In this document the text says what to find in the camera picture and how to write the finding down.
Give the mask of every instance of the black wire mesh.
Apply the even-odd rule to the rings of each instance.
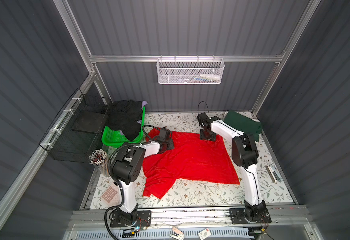
[[[49,144],[42,143],[40,146],[55,160],[89,162],[88,156],[92,151],[103,147],[104,126],[100,126],[97,132],[75,131],[72,127],[84,111],[104,114],[103,118],[106,118],[110,102],[108,98],[82,95],[71,110],[66,111],[58,130],[53,131]]]

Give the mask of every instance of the white mesh basket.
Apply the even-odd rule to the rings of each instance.
[[[222,58],[158,58],[160,84],[219,84],[223,76]]]

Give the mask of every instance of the black cloth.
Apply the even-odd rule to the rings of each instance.
[[[142,125],[138,121],[142,120],[142,101],[122,100],[111,103],[107,114],[105,125],[111,130],[121,130],[129,141],[139,135]]]

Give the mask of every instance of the black wire basket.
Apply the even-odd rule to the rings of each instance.
[[[50,141],[40,142],[39,145],[55,160],[90,162],[88,156],[92,151],[103,147],[101,139],[110,102],[108,98],[81,95],[70,110],[65,110],[66,114],[59,126],[47,130],[45,136],[53,131]],[[90,123],[86,127],[92,128],[91,131],[79,129],[79,122],[82,122],[84,116],[93,117],[99,127]]]

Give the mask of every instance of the bundle of pencils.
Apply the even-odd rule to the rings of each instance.
[[[107,162],[107,153],[103,149],[95,150],[90,155],[90,163],[96,166],[103,165]]]

